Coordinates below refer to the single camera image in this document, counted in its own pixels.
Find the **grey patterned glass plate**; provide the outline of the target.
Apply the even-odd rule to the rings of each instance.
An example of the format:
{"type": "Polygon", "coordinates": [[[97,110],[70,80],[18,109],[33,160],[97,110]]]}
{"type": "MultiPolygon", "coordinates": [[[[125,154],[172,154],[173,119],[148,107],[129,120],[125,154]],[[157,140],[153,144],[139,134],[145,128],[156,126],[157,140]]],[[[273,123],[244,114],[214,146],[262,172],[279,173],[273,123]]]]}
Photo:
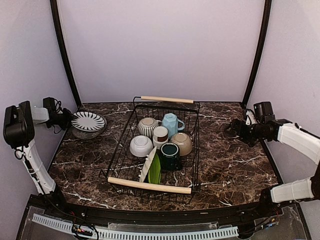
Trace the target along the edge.
{"type": "Polygon", "coordinates": [[[71,131],[73,136],[80,140],[90,140],[99,136],[106,129],[108,124],[108,121],[106,120],[106,118],[104,118],[103,116],[101,118],[104,120],[104,126],[98,131],[83,131],[75,127],[72,127],[71,131]]]}

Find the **white black striped plate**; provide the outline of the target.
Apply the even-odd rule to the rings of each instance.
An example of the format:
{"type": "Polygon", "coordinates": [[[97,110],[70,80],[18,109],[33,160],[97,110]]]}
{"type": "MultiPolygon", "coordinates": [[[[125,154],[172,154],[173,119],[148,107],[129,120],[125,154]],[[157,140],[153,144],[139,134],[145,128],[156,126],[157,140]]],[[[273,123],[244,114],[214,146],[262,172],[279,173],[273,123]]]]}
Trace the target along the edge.
{"type": "Polygon", "coordinates": [[[106,121],[96,113],[79,111],[73,114],[71,125],[80,131],[97,132],[106,126],[106,121]]]}

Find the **light blue faceted mug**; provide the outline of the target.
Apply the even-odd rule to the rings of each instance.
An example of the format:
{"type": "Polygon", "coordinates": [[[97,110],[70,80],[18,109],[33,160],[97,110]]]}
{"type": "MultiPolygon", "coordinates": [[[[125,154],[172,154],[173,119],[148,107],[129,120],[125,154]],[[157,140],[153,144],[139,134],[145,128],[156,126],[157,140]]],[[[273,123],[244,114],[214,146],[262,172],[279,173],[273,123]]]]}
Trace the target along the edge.
{"type": "Polygon", "coordinates": [[[165,114],[161,125],[167,128],[169,139],[179,131],[183,131],[185,129],[185,123],[178,119],[178,117],[173,113],[165,114]]]}

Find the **yellow waffle pattern plate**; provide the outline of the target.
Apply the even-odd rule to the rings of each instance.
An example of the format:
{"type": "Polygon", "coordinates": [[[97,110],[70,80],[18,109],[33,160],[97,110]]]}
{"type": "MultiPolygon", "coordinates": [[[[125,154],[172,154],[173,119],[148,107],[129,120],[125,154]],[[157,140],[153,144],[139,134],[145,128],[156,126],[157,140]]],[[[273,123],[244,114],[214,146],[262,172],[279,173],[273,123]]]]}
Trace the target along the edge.
{"type": "Polygon", "coordinates": [[[139,182],[143,183],[148,175],[149,169],[151,167],[151,164],[153,162],[153,159],[156,155],[157,147],[155,146],[151,152],[146,156],[144,165],[142,167],[142,170],[140,171],[139,175],[139,182]]]}

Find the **green plate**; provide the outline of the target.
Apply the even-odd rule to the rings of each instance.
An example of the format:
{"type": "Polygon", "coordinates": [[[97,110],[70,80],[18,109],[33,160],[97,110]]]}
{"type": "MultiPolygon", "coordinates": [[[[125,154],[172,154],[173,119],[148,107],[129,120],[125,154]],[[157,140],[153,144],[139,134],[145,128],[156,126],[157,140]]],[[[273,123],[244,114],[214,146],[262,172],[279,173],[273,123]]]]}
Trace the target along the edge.
{"type": "Polygon", "coordinates": [[[148,171],[147,181],[149,184],[160,184],[161,182],[161,162],[158,154],[154,155],[153,161],[148,171]]]}

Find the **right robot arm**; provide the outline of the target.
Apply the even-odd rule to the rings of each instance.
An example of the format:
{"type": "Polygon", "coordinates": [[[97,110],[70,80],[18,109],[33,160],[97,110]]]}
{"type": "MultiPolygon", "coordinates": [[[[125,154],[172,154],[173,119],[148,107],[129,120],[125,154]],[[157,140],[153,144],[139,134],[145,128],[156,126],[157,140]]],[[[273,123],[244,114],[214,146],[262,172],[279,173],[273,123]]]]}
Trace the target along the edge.
{"type": "Polygon", "coordinates": [[[255,205],[255,213],[266,217],[275,203],[313,201],[320,198],[320,139],[286,119],[267,123],[233,119],[222,128],[250,147],[269,141],[284,183],[270,187],[268,197],[255,205]]]}

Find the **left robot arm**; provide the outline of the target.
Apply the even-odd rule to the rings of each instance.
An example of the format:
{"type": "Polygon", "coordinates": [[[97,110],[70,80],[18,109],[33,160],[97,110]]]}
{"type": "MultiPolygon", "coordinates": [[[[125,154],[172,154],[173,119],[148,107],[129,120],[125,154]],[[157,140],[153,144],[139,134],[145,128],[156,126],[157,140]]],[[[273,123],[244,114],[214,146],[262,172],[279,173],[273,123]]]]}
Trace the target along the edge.
{"type": "Polygon", "coordinates": [[[45,124],[48,128],[59,126],[65,131],[71,126],[73,114],[67,108],[60,108],[52,97],[43,99],[43,107],[32,107],[26,100],[17,106],[5,109],[3,138],[14,150],[15,158],[22,161],[38,194],[45,205],[60,218],[67,218],[71,208],[61,188],[46,170],[35,142],[35,125],[45,124]]]}

